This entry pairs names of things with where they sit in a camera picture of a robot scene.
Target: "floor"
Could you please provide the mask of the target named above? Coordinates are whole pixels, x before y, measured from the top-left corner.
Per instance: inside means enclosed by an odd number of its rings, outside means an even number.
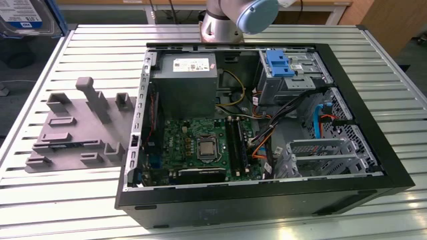
[[[143,11],[63,11],[68,23],[80,24],[147,24],[146,13]],[[174,24],[171,12],[158,11],[158,24]],[[179,11],[178,20],[182,24],[198,23],[199,11]],[[8,96],[0,96],[0,145],[4,136],[8,134],[15,119],[24,106],[26,100],[34,88],[34,82],[39,78],[51,53],[56,46],[58,39],[38,37],[28,42],[36,54],[36,62],[23,69],[10,69],[0,61],[0,83],[10,89]],[[427,95],[427,43],[418,45],[411,41],[395,58],[401,65],[410,65],[407,75],[414,81],[425,95]]]

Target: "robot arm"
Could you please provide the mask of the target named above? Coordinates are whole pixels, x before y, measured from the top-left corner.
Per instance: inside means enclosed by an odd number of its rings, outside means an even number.
[[[278,0],[208,0],[202,38],[212,43],[240,42],[243,33],[261,33],[278,13]]]

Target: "sticker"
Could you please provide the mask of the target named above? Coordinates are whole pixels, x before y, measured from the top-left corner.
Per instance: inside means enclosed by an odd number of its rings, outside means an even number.
[[[301,64],[291,64],[291,69],[303,69],[303,66]]]
[[[143,1],[140,1],[140,0],[123,0],[123,3],[126,3],[126,4],[142,4]]]
[[[278,147],[275,148],[274,154],[281,155],[281,154],[282,154],[282,151],[283,151],[283,148],[278,146]]]
[[[30,22],[20,22],[23,28],[32,28],[32,24]]]
[[[208,58],[176,58],[174,60],[174,72],[208,72]]]
[[[30,0],[0,0],[0,17],[16,28],[42,27],[42,18]]]
[[[270,173],[270,174],[273,174],[273,166],[270,166],[270,164],[266,162],[266,164],[265,164],[265,169],[267,170],[267,172]]]
[[[256,96],[252,97],[252,102],[255,106],[259,105],[259,98]]]

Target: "workbench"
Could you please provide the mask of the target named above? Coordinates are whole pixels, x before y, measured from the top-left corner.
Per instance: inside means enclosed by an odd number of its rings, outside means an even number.
[[[355,26],[274,25],[244,39],[330,44],[417,186],[342,215],[148,231],[115,210],[119,167],[26,173],[50,94],[84,98],[75,90],[76,79],[91,76],[107,98],[123,92],[136,96],[146,43],[200,41],[196,25],[80,25],[59,40],[0,149],[0,238],[426,238],[427,99],[371,34]]]
[[[168,0],[151,0],[155,11],[171,10]],[[326,25],[338,25],[345,14],[347,6],[351,6],[353,0],[305,0],[305,12],[330,12]],[[150,0],[58,0],[60,10],[143,10],[147,16],[148,24],[155,24],[152,16],[152,6]],[[207,0],[172,0],[174,9],[196,10],[207,9]],[[279,11],[299,12],[301,1],[291,6],[281,7]]]

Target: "blue drive bay latch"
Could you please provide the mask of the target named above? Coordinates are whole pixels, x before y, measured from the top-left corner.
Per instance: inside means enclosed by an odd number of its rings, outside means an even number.
[[[285,55],[283,50],[267,50],[266,59],[274,77],[294,77],[295,72],[291,69],[290,59]]]

